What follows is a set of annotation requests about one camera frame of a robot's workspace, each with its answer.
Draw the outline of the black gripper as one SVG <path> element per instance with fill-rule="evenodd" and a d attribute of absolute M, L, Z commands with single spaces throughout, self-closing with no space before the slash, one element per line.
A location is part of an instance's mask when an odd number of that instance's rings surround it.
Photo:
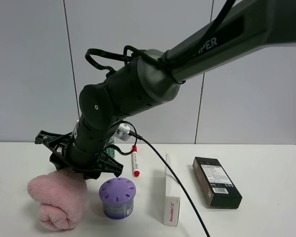
<path fill-rule="evenodd" d="M 123 171 L 123 165 L 107 153 L 81 150 L 70 133 L 55 134 L 42 130 L 36 136 L 35 144 L 42 144 L 52 152 L 49 161 L 57 170 L 71 168 L 73 172 L 83 174 L 86 180 L 96 180 L 102 173 L 112 173 L 119 177 Z"/>

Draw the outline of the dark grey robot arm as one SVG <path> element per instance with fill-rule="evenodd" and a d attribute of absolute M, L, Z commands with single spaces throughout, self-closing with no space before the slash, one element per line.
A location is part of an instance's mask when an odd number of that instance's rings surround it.
<path fill-rule="evenodd" d="M 115 54 L 89 49 L 85 59 L 108 71 L 99 84 L 86 85 L 79 95 L 81 116 L 72 132 L 41 131 L 35 138 L 51 151 L 57 170 L 71 168 L 86 179 L 101 173 L 120 176 L 123 165 L 106 149 L 124 119 L 172 101 L 188 79 L 246 54 L 273 46 L 296 44 L 296 0 L 228 0 L 214 21 L 172 48 L 138 50 L 125 46 Z M 119 70 L 104 67 L 94 56 L 123 61 Z"/>

